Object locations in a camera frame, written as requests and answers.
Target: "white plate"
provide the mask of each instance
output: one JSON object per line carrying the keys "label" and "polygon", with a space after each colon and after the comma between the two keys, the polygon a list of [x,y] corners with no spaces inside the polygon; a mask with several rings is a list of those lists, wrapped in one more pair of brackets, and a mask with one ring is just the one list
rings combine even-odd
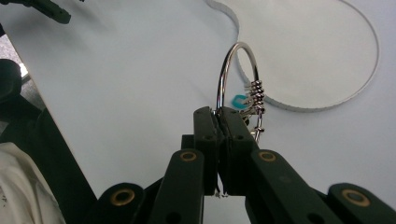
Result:
{"label": "white plate", "polygon": [[[252,48],[267,102],[312,112],[346,102],[367,86],[378,63],[375,30],[337,0],[207,0],[229,15]],[[249,79],[250,62],[238,52]]]}

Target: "floor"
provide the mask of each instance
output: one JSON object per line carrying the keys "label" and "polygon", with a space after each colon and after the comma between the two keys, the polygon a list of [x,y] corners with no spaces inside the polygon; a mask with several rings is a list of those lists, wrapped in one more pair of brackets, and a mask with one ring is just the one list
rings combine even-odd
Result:
{"label": "floor", "polygon": [[[12,47],[12,44],[9,41],[7,35],[3,35],[0,37],[0,59],[4,58],[13,60],[14,62],[18,63],[23,67],[21,59],[15,49]],[[21,95],[36,107],[40,109],[45,108],[44,102],[38,94],[37,88],[35,87],[35,83],[32,79],[30,79],[28,72],[26,73],[27,75],[22,76],[23,84]],[[7,123],[0,121],[0,135],[6,127]]]}

